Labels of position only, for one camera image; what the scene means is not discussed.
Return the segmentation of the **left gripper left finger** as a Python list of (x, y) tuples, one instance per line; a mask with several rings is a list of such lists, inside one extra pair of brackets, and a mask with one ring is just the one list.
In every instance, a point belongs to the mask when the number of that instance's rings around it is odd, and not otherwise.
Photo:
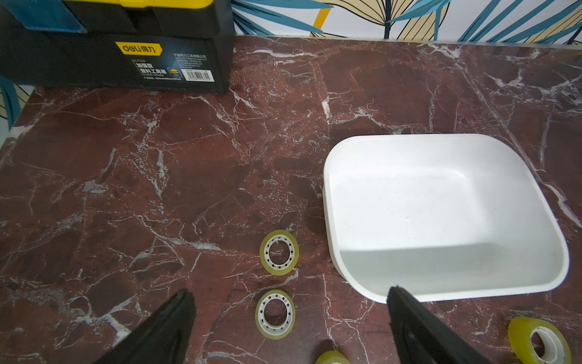
[(177, 291), (97, 363), (183, 363), (196, 318), (194, 295)]

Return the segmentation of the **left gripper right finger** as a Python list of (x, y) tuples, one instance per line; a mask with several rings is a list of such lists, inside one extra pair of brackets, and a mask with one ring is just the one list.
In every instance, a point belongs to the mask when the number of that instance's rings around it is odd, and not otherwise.
[(404, 288), (392, 287), (386, 304), (401, 363), (489, 362)]

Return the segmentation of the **yellow tape roll three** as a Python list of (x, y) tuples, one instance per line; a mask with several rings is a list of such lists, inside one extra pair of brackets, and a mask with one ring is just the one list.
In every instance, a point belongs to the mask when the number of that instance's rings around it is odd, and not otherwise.
[(349, 359), (341, 352), (329, 350), (318, 357), (315, 364), (351, 364)]

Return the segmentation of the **yellow tape roll five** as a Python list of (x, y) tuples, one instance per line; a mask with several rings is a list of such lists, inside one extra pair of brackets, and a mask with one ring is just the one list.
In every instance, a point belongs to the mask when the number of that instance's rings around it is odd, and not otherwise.
[(521, 363), (571, 364), (571, 350), (564, 335), (553, 324), (516, 317), (509, 323), (509, 343)]

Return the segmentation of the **yellow tape roll two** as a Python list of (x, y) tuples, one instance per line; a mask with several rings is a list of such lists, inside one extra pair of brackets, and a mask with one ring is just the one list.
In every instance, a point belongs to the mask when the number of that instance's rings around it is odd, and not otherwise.
[(266, 292), (257, 303), (255, 321), (265, 338), (272, 341), (286, 338), (296, 322), (296, 308), (289, 294), (278, 289)]

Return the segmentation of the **white plastic storage box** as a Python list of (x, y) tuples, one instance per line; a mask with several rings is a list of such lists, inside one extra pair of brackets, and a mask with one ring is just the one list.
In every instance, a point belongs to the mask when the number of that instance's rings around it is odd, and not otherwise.
[(525, 161), (481, 134), (353, 136), (323, 171), (330, 256), (361, 295), (421, 302), (551, 291), (565, 237)]

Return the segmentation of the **yellow tape roll one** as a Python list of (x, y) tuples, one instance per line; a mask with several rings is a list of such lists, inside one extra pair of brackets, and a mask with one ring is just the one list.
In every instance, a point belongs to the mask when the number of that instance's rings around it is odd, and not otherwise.
[(274, 275), (291, 273), (299, 261), (299, 245), (294, 236), (285, 230), (275, 230), (264, 237), (259, 258), (264, 269)]

